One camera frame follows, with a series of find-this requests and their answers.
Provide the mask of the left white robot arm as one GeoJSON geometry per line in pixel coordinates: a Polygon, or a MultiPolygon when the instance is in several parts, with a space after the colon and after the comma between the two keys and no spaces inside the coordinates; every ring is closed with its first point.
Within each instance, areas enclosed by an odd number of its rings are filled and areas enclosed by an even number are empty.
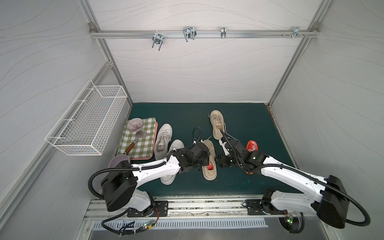
{"type": "Polygon", "coordinates": [[[88,180],[89,191],[104,200],[107,211],[114,212],[125,206],[139,212],[154,204],[152,196],[138,187],[166,176],[187,172],[190,168],[208,166],[209,148],[202,142],[190,147],[172,150],[166,158],[146,164],[131,164],[124,160],[114,168],[102,169],[88,180]]]}

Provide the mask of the red orange insole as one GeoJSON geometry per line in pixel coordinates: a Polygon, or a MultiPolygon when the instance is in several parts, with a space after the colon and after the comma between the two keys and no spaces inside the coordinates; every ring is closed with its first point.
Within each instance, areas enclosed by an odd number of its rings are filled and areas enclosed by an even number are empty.
{"type": "Polygon", "coordinates": [[[254,168],[255,168],[257,165],[257,152],[256,151],[258,150],[258,144],[255,141],[249,141],[247,143],[246,148],[250,153],[248,159],[246,160],[246,163],[254,166],[254,168]]]}

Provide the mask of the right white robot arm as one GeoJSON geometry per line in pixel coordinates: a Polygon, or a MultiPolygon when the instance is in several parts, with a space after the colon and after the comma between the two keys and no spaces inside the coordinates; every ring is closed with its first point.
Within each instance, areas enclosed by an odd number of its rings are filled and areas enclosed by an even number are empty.
{"type": "Polygon", "coordinates": [[[339,178],[311,175],[258,150],[249,151],[232,138],[222,137],[219,143],[224,150],[216,157],[220,167],[238,167],[247,174],[260,174],[299,191],[295,194],[267,190],[258,203],[251,205],[253,211],[265,215],[314,215],[337,229],[343,229],[346,224],[366,227],[371,223],[368,212],[346,193],[339,178]]]}

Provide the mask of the white sneaker front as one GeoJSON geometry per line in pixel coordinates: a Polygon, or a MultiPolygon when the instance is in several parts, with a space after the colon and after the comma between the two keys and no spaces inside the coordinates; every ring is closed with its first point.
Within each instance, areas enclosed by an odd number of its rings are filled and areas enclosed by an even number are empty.
{"type": "MultiPolygon", "coordinates": [[[[169,152],[166,154],[166,158],[171,155],[171,152],[173,150],[182,149],[184,147],[185,145],[181,140],[174,140],[170,146],[169,152]]],[[[176,175],[164,176],[164,177],[161,177],[161,182],[164,185],[171,185],[174,182],[175,178],[176,178],[176,175]]]]}

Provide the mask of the beige lace sneaker with laces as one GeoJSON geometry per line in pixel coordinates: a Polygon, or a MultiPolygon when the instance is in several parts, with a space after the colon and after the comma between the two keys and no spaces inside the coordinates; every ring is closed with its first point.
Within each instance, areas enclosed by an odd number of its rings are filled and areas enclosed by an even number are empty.
{"type": "Polygon", "coordinates": [[[209,119],[213,127],[213,137],[215,140],[219,141],[223,137],[222,132],[229,136],[224,121],[224,116],[219,110],[213,110],[209,114],[209,119]]]}

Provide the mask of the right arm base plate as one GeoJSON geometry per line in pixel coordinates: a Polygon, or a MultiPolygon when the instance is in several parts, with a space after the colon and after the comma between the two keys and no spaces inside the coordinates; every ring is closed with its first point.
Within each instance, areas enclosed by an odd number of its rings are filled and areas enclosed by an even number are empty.
{"type": "Polygon", "coordinates": [[[275,208],[268,200],[245,200],[245,202],[242,203],[242,206],[247,210],[247,214],[250,216],[285,215],[283,211],[275,208]]]}

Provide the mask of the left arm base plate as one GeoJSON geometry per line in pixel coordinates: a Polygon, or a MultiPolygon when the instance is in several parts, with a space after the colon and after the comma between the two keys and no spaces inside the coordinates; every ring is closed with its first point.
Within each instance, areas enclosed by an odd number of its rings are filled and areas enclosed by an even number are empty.
{"type": "Polygon", "coordinates": [[[168,201],[155,201],[151,203],[149,207],[147,207],[143,211],[138,211],[133,208],[129,208],[127,213],[128,218],[145,218],[145,217],[166,217],[168,215],[168,201]]]}

